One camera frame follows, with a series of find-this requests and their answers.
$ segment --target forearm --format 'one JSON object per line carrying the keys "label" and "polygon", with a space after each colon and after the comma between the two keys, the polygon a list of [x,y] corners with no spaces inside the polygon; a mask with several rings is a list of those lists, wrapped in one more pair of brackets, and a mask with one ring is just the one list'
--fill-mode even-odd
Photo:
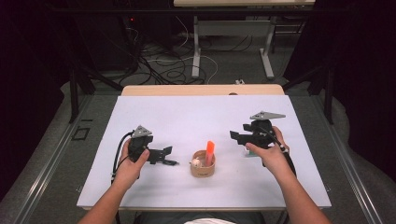
{"label": "forearm", "polygon": [[291,223],[331,223],[291,171],[282,176],[276,176],[276,180],[282,189]]}
{"label": "forearm", "polygon": [[112,185],[79,223],[112,223],[125,192]]}

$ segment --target person's left hand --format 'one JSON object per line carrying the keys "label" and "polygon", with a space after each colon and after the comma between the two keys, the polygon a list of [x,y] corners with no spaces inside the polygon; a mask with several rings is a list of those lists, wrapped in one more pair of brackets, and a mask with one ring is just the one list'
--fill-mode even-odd
{"label": "person's left hand", "polygon": [[121,164],[116,172],[116,178],[113,183],[113,185],[119,186],[124,190],[129,189],[140,176],[140,170],[149,158],[149,150],[145,149],[139,159],[136,162],[132,162],[128,158],[128,146],[131,141],[132,139],[128,139],[122,147],[119,161]]}

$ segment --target metal rod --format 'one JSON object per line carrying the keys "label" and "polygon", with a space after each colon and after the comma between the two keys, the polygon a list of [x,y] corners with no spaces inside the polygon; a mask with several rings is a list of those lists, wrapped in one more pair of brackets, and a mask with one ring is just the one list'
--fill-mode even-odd
{"label": "metal rod", "polygon": [[332,16],[345,15],[346,8],[328,9],[289,9],[289,8],[244,8],[244,7],[198,7],[198,8],[56,8],[46,4],[49,11],[58,16]]}

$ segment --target white tabletop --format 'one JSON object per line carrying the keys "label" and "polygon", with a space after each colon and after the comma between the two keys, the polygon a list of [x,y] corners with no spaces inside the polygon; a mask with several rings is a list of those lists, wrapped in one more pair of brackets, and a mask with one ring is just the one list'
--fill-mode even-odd
{"label": "white tabletop", "polygon": [[175,7],[260,7],[314,5],[315,0],[175,0]]}
{"label": "white tabletop", "polygon": [[[140,178],[125,194],[120,207],[149,210],[266,210],[283,209],[278,184],[259,158],[243,156],[243,146],[230,131],[247,133],[244,123],[260,111],[286,115],[273,119],[280,128],[297,176],[319,207],[331,203],[305,141],[289,96],[120,96],[98,148],[78,206],[92,207],[110,186],[110,173],[121,138],[138,125],[152,131],[150,148],[172,146],[166,157],[180,165],[148,162]],[[192,154],[213,141],[217,159],[215,173],[207,178],[191,175]]]}

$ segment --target table leg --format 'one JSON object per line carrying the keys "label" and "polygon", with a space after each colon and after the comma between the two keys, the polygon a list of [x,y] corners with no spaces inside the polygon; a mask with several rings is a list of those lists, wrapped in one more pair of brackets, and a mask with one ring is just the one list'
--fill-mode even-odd
{"label": "table leg", "polygon": [[199,48],[199,27],[198,18],[194,16],[194,59],[192,61],[192,77],[199,76],[199,65],[201,59],[201,49]]}
{"label": "table leg", "polygon": [[265,75],[267,75],[268,79],[275,78],[270,60],[268,58],[268,51],[271,48],[271,42],[274,36],[275,26],[276,26],[276,17],[272,17],[270,21],[270,26],[268,28],[268,34],[265,40],[265,47],[264,49],[260,49],[260,54],[262,56],[262,64],[264,65]]}

